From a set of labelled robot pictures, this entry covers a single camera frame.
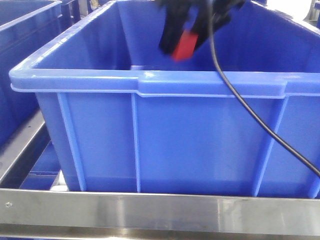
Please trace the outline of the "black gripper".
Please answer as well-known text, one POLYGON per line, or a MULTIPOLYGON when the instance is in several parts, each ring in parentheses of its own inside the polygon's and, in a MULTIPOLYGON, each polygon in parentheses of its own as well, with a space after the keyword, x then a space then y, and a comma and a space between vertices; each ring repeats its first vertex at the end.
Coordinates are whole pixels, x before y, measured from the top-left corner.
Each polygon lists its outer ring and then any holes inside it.
POLYGON ((209 37, 209 9, 214 15, 213 32, 218 31, 231 21, 230 10, 240 9, 244 0, 157 0, 156 4, 165 8, 165 22, 158 47, 165 55, 171 55, 176 49, 183 34, 184 24, 189 18, 191 7, 198 9, 198 15, 193 24, 193 32, 197 34, 194 47, 196 51, 209 37))

